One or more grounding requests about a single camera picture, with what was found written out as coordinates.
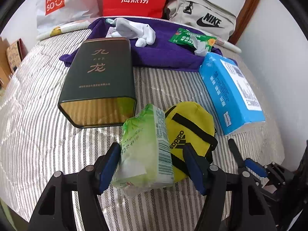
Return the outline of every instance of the purple towel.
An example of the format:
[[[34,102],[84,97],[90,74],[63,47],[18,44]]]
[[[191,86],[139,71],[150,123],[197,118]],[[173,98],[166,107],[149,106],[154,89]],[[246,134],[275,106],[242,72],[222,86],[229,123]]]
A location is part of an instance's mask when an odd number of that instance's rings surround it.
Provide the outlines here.
[[[204,57],[196,56],[194,49],[189,46],[178,45],[168,40],[175,34],[179,27],[197,34],[203,34],[202,32],[167,21],[146,18],[126,19],[149,24],[156,32],[156,40],[153,45],[146,45],[143,48],[135,47],[137,39],[130,40],[133,66],[198,72]],[[92,32],[87,39],[103,38],[106,36],[111,25],[106,23],[105,20],[106,18],[98,18],[89,25],[88,28],[92,29]],[[212,48],[212,50],[222,55],[220,49]],[[64,61],[65,66],[70,67],[77,51],[78,49],[70,55],[65,54],[60,56],[60,61]]]

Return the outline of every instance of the dark green tea box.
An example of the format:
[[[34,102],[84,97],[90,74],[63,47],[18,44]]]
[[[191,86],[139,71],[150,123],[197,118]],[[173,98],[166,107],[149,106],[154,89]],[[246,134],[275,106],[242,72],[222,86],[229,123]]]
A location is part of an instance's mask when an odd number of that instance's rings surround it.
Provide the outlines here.
[[[133,117],[130,41],[123,37],[84,41],[65,78],[58,108],[78,128],[120,126]]]

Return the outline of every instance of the yellow adidas bag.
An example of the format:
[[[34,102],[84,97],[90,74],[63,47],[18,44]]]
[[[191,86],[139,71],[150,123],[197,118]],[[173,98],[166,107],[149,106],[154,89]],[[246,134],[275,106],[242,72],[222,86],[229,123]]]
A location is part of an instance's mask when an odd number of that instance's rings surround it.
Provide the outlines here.
[[[213,116],[196,102],[180,102],[165,113],[174,182],[189,176],[182,146],[191,143],[200,156],[212,163],[212,151],[217,146]]]

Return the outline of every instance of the green packaged item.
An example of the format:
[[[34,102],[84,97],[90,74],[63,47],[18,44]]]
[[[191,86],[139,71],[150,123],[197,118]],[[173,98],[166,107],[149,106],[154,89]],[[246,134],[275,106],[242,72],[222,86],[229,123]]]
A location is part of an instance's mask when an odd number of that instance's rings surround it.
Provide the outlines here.
[[[216,37],[195,34],[183,28],[178,28],[177,32],[171,37],[169,41],[176,43],[176,44],[188,45],[188,46],[196,48],[196,46],[194,46],[193,44],[193,40],[191,39],[191,36],[195,36],[196,39],[200,42],[205,42],[205,48],[208,48],[208,51],[211,51],[211,48],[213,47],[216,41]]]
[[[121,161],[112,185],[133,196],[173,184],[164,111],[148,104],[137,116],[126,120],[122,132]]]

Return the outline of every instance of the striped bedsheet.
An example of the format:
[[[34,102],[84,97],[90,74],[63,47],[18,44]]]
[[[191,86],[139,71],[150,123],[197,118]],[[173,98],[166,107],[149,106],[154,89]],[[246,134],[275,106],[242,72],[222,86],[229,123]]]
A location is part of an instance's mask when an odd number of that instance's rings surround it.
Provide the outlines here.
[[[57,108],[68,71],[59,56],[73,52],[89,34],[85,29],[39,42],[23,60],[0,102],[0,197],[27,221],[55,171],[78,172],[94,164],[121,138],[120,127],[74,128]],[[166,110],[181,101],[195,101],[214,117],[218,147],[213,163],[225,172],[237,172],[227,145],[229,138],[235,139],[243,157],[261,164],[281,163],[281,137],[266,99],[240,57],[220,48],[224,56],[238,61],[261,103],[267,119],[264,124],[224,136],[200,75],[162,69],[134,68],[137,113],[147,103]],[[72,195],[77,229],[84,230],[78,194]],[[109,186],[99,202],[110,230],[194,230],[204,197],[186,179],[129,199]],[[229,215],[230,202],[231,194],[227,193],[223,218]]]

